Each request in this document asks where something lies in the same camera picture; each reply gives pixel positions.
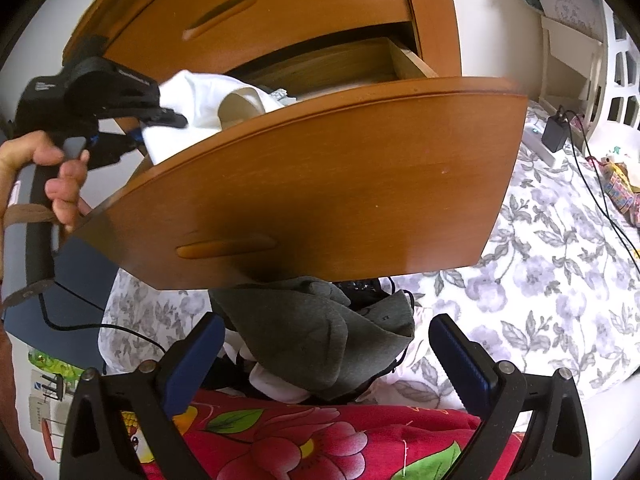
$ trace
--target hand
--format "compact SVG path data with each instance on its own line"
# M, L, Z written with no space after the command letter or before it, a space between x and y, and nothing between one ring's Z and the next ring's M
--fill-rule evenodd
M35 162L40 166L56 166L64 160L64 153L57 148L45 132L31 132L17 139L8 140L0 146L0 220L4 219L9 193L14 186L18 171ZM53 202L52 209L65 231L70 233L76 227L78 215L87 212L87 206L81 202L80 188L87 174L89 152L84 150L79 160L68 160L60 166L57 178L46 183L45 192ZM4 229L0 224L0 279L2 278L2 241Z

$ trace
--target gray fabric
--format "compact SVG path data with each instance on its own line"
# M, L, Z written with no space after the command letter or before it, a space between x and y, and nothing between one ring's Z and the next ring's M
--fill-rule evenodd
M387 368L414 337L414 318L398 292L366 312L332 283L309 276L209 291L211 306L240 333L272 374L321 399L355 390Z

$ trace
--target red floral fabric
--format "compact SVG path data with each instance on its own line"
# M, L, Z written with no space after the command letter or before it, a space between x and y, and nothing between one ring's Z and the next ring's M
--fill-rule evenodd
M480 421L406 406L308 408L199 392L184 439L216 480L440 480ZM492 475L506 477L513 436ZM155 463L148 478L161 480Z

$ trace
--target black handle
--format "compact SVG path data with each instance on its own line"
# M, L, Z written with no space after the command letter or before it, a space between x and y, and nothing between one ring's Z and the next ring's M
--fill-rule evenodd
M78 158L86 139L73 137L62 145L65 159ZM47 180L56 178L58 166L29 164L18 173L9 199L12 206L35 204L51 209L45 193ZM2 306L7 308L42 293L54 282L53 257L60 246L60 226L50 221L19 222L4 230Z

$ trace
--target white wall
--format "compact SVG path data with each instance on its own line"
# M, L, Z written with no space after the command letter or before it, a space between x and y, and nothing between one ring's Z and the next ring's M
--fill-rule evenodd
M32 78L60 71L62 50L92 1L47 0L36 13L0 70L0 112L4 117L14 118L20 94ZM92 171L82 197L97 206L126 183L141 160L140 153L133 152L116 166Z
M504 76L536 99L542 84L540 15L523 0L454 0L464 75Z

